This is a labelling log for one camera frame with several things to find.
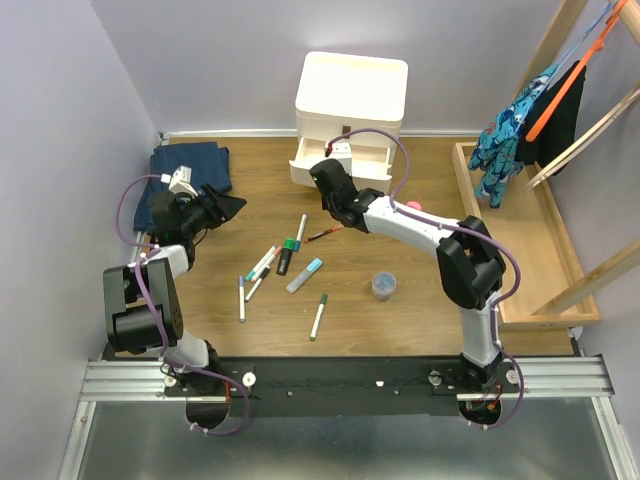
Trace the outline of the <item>pink lidded tube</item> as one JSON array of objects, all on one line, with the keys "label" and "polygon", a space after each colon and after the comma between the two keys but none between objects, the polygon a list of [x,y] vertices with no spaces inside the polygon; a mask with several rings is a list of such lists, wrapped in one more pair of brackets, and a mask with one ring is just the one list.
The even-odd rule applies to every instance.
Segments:
[{"label": "pink lidded tube", "polygon": [[418,211],[422,210],[422,205],[417,201],[409,201],[406,206]]}]

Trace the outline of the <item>drawer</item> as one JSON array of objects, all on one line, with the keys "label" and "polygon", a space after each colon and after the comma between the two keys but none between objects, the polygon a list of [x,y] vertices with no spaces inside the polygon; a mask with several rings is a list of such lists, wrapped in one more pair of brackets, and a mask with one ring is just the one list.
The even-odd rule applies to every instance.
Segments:
[{"label": "drawer", "polygon": [[[358,190],[373,188],[388,193],[392,182],[392,153],[390,148],[341,141],[333,146],[330,158],[339,161]],[[295,158],[289,161],[291,180],[299,185],[313,187],[310,169],[325,159],[324,141],[302,137]]]}]

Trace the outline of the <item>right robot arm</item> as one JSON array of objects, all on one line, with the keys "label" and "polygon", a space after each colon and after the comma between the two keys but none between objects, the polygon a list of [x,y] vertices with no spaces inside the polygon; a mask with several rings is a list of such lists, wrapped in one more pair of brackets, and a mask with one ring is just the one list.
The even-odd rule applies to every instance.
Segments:
[{"label": "right robot arm", "polygon": [[437,260],[442,288],[461,312],[458,379],[474,392],[493,384],[502,360],[493,307],[506,265],[484,223],[473,216],[463,221],[435,217],[378,190],[358,190],[335,159],[314,165],[310,176],[322,208],[343,226],[391,237]]}]

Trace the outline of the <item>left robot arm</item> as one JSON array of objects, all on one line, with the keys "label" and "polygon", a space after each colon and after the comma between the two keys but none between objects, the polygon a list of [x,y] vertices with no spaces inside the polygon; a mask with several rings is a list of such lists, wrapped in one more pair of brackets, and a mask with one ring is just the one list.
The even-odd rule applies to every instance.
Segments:
[{"label": "left robot arm", "polygon": [[187,380],[201,395],[231,382],[211,344],[186,330],[175,279],[194,265],[195,237],[227,223],[246,204],[209,184],[149,198],[156,242],[137,260],[103,273],[106,335],[114,351],[157,357],[170,376]]}]

